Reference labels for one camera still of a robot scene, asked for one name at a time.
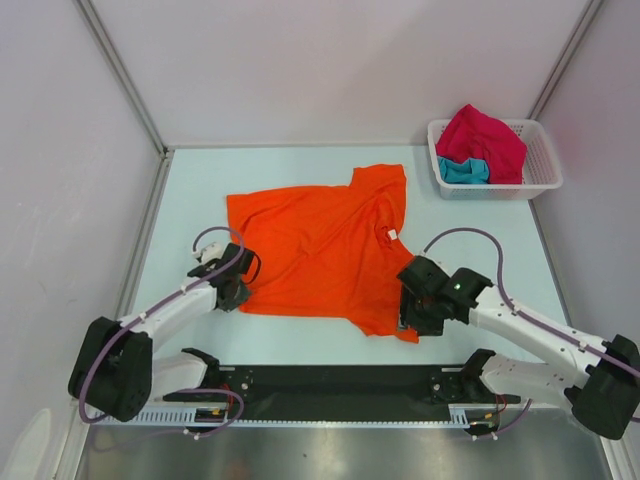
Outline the orange t shirt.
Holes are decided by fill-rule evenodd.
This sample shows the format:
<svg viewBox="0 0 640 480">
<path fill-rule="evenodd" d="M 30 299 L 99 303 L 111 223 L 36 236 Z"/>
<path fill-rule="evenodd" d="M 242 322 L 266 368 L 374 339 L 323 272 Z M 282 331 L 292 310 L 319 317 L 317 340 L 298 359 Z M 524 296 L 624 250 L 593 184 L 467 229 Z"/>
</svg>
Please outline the orange t shirt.
<svg viewBox="0 0 640 480">
<path fill-rule="evenodd" d="M 415 343 L 398 327 L 407 179 L 400 165 L 354 169 L 349 184 L 227 198 L 229 226 L 258 254 L 245 313 L 350 321 L 368 336 Z"/>
</svg>

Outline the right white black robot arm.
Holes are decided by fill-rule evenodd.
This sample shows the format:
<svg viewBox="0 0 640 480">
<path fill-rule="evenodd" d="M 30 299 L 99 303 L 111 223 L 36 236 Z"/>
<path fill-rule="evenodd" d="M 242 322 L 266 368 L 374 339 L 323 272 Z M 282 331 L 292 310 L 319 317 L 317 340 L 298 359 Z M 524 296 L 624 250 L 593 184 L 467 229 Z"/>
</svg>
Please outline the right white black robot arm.
<svg viewBox="0 0 640 480">
<path fill-rule="evenodd" d="M 558 325 L 515 302 L 489 278 L 460 268 L 448 274 L 416 256 L 398 274 L 399 325 L 420 336 L 441 336 L 447 320 L 496 334 L 535 356 L 519 361 L 477 350 L 465 363 L 463 393 L 473 401 L 516 395 L 570 413 L 589 431 L 619 440 L 639 406 L 639 348 Z"/>
</svg>

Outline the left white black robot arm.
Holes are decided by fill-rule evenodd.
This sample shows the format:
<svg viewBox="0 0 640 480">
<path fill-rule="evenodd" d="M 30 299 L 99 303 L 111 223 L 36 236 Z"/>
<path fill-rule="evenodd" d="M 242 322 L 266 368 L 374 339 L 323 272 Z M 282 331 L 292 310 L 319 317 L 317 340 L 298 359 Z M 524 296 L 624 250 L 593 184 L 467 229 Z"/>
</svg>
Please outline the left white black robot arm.
<svg viewBox="0 0 640 480">
<path fill-rule="evenodd" d="M 156 305 L 118 320 L 99 317 L 89 325 L 68 383 L 84 422 L 127 422 L 151 401 L 207 400 L 219 392 L 214 356 L 197 348 L 163 359 L 157 352 L 189 322 L 245 304 L 251 291 L 244 277 L 258 275 L 262 262 L 236 243 L 212 243 L 194 256 L 196 267 Z"/>
</svg>

